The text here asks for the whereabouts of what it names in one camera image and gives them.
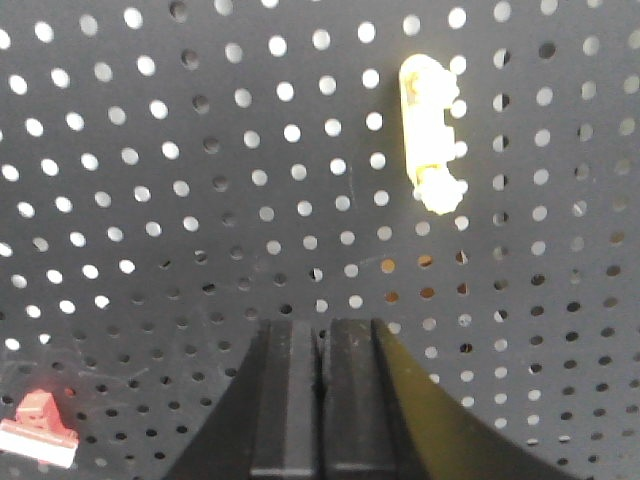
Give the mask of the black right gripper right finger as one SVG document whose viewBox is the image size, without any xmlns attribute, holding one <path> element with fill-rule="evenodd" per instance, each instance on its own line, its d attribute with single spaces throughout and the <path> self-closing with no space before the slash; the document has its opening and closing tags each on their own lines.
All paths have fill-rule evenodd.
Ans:
<svg viewBox="0 0 640 480">
<path fill-rule="evenodd" d="M 394 475 L 396 460 L 370 321 L 331 323 L 323 380 L 325 473 Z"/>
</svg>

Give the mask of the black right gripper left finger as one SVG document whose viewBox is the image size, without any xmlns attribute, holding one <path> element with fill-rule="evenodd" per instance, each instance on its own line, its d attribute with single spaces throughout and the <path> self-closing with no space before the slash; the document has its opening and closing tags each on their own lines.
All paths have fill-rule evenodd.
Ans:
<svg viewBox="0 0 640 480">
<path fill-rule="evenodd" d="M 269 325 L 252 476 L 317 476 L 318 352 L 309 325 Z"/>
</svg>

